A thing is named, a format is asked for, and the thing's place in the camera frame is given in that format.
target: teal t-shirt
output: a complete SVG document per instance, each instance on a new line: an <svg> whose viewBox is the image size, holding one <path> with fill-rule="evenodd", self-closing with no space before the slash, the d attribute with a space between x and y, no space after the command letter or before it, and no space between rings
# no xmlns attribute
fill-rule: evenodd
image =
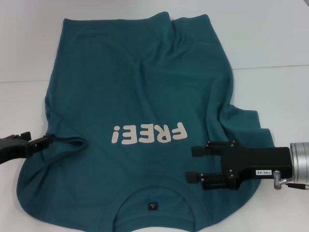
<svg viewBox="0 0 309 232"><path fill-rule="evenodd" d="M233 74L207 15L64 20L45 99L56 141L27 159L17 195L31 216L87 232L199 231L242 207L259 181L204 191L185 172L208 140L273 146L257 112L230 104ZM149 210L155 203L155 210Z"/></svg>

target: metal cylinder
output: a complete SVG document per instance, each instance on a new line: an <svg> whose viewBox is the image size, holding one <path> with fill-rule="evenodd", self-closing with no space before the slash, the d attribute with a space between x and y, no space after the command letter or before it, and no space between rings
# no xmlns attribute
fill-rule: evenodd
<svg viewBox="0 0 309 232"><path fill-rule="evenodd" d="M291 143L294 182L309 182L309 143Z"/></svg>

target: white surface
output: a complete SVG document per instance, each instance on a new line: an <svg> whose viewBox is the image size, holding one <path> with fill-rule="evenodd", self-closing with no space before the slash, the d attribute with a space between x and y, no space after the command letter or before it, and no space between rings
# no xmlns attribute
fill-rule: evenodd
<svg viewBox="0 0 309 232"><path fill-rule="evenodd" d="M234 69L309 64L309 7L302 0L0 0L0 138L45 133L43 100L65 17L137 19L161 11L172 18L208 14ZM309 66L235 70L234 75L234 104L257 110L276 146L309 141ZM0 232L74 231L22 210L15 193L22 162L0 165ZM307 231L309 191L276 191L272 185L263 181L244 207L203 231Z"/></svg>
<svg viewBox="0 0 309 232"><path fill-rule="evenodd" d="M208 14L233 69L309 64L303 0L0 0L0 82L48 80L64 18Z"/></svg>
<svg viewBox="0 0 309 232"><path fill-rule="evenodd" d="M234 75L234 104L258 110L261 125L270 128L276 146L309 141L309 67L238 70ZM0 138L25 131L31 131L33 138L44 134L43 99L47 86L48 81L0 84ZM22 160L0 165L0 231L73 231L33 219L22 210L15 193L21 165ZM273 188L272 180L266 180L239 211L202 231L307 231L308 218L309 191L285 186L278 191ZM139 231L180 230L146 228Z"/></svg>

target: white label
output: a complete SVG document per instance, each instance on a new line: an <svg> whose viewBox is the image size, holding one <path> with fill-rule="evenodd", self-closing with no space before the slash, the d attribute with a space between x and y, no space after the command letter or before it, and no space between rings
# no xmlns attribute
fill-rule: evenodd
<svg viewBox="0 0 309 232"><path fill-rule="evenodd" d="M271 170L256 170L255 171L256 175L272 175Z"/></svg>

